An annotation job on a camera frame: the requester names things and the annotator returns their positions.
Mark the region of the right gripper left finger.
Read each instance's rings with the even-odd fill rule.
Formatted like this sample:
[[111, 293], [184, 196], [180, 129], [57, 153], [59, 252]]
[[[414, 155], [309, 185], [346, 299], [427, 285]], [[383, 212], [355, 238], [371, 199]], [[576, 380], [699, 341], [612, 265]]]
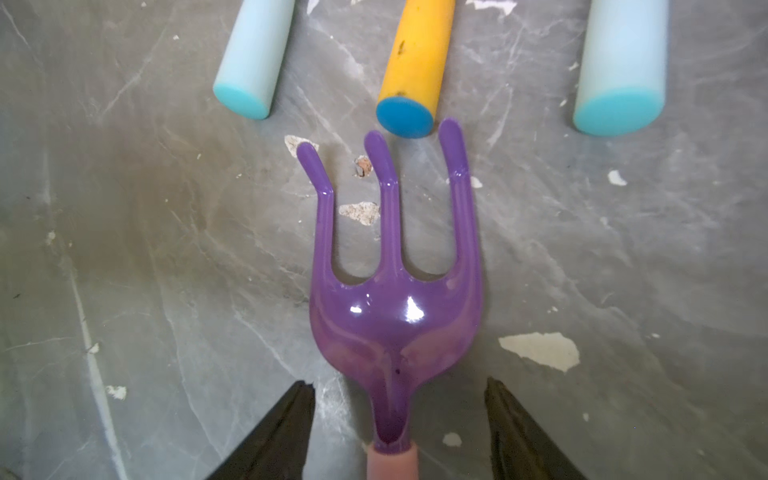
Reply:
[[296, 381], [208, 479], [300, 479], [314, 412], [314, 386]]

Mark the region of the light blue hand rake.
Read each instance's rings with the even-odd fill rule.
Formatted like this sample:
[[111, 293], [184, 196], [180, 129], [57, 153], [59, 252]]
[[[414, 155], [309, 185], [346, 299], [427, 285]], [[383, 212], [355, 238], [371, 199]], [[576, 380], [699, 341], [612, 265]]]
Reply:
[[293, 0], [245, 0], [235, 20], [213, 93], [232, 112], [270, 114], [294, 14]]

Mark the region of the dark blue rake yellow handle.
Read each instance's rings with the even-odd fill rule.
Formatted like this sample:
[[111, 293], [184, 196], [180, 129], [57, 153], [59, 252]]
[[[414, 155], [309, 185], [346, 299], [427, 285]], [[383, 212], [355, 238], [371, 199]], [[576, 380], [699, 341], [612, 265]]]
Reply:
[[433, 129], [455, 6], [454, 0], [405, 2], [375, 109], [394, 135], [422, 138]]

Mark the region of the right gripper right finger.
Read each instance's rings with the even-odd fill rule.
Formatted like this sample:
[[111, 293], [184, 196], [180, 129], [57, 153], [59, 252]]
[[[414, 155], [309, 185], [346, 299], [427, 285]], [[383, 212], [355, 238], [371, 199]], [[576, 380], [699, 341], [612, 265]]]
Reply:
[[496, 480], [586, 480], [503, 382], [488, 377], [484, 403]]

